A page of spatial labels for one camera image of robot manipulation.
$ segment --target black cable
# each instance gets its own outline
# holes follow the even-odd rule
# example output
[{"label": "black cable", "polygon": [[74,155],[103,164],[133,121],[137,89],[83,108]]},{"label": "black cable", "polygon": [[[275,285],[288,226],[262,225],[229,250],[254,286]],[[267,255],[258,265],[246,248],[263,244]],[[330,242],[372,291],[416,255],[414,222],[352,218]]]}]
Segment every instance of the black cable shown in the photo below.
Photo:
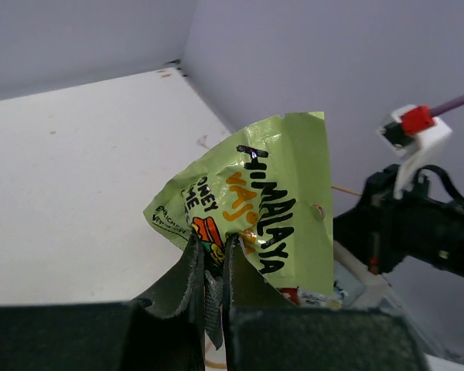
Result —
[{"label": "black cable", "polygon": [[445,188],[445,191],[449,194],[449,196],[452,197],[456,202],[464,203],[464,196],[461,195],[457,188],[454,186],[454,183],[452,183],[449,174],[447,174],[447,172],[443,168],[437,165],[426,165],[420,168],[415,173],[415,177],[413,180],[414,184],[418,182],[419,175],[423,170],[429,170],[430,172],[434,172],[442,181],[443,188]]},{"label": "black cable", "polygon": [[456,109],[457,107],[461,107],[464,105],[464,95],[461,97],[457,97],[455,99],[449,100],[448,102],[445,102],[443,104],[440,104],[437,107],[433,107],[430,109],[430,115],[432,117],[434,116],[439,116],[441,114],[444,114],[445,112],[449,112],[453,109]]}]

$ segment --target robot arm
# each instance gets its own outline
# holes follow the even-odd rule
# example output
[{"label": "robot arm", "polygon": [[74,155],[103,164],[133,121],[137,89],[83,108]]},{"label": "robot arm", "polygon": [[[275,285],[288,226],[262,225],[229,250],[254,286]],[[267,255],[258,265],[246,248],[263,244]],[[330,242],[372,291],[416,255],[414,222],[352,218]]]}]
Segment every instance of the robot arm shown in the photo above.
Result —
[{"label": "robot arm", "polygon": [[[437,117],[464,104],[464,96],[436,108],[406,106],[379,129],[404,162],[367,179],[358,204],[334,219],[334,235],[375,273],[392,271],[407,255],[464,277],[464,197],[447,172],[432,163],[452,130]],[[434,172],[451,196],[428,196]]]}]

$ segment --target white wall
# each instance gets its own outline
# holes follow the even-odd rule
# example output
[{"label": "white wall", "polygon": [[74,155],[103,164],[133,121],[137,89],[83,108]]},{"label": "white wall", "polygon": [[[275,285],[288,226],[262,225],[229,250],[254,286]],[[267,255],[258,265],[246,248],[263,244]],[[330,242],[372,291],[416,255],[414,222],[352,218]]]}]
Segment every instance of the white wall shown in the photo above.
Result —
[{"label": "white wall", "polygon": [[[233,128],[325,111],[333,182],[362,189],[396,162],[374,134],[386,114],[464,93],[464,1],[199,0],[183,62]],[[456,137],[443,164],[464,190],[464,110],[444,119]],[[356,202],[334,197],[338,213]],[[413,260],[391,279],[423,325],[464,352],[464,280]]]},{"label": "white wall", "polygon": [[196,0],[0,0],[0,99],[124,76],[182,54]]}]

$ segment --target snack bag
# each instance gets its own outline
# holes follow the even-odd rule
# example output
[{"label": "snack bag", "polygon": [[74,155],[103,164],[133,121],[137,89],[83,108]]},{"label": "snack bag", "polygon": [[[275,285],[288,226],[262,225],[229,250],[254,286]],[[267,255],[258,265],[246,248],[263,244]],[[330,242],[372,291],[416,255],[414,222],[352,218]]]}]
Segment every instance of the snack bag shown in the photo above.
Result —
[{"label": "snack bag", "polygon": [[270,117],[247,126],[176,175],[144,211],[184,249],[196,231],[206,269],[220,274],[225,241],[276,288],[333,292],[333,208],[323,113]]}]

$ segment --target red connector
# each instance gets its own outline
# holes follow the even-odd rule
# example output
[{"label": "red connector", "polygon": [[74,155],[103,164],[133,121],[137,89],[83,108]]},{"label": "red connector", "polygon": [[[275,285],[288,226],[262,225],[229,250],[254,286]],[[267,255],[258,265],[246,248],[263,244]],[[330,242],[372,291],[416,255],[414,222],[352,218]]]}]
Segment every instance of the red connector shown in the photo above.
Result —
[{"label": "red connector", "polygon": [[427,106],[419,106],[401,117],[402,129],[406,135],[414,135],[435,125]]}]

